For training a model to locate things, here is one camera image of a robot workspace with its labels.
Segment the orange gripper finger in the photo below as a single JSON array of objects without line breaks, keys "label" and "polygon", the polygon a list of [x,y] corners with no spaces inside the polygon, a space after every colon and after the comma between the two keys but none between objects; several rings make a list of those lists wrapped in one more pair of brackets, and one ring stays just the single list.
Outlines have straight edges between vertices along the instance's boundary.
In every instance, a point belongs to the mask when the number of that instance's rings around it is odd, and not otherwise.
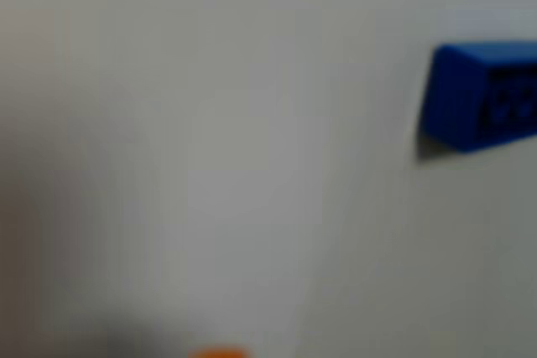
[{"label": "orange gripper finger", "polygon": [[219,345],[204,347],[199,350],[192,351],[189,358],[250,358],[247,350],[230,345]]}]

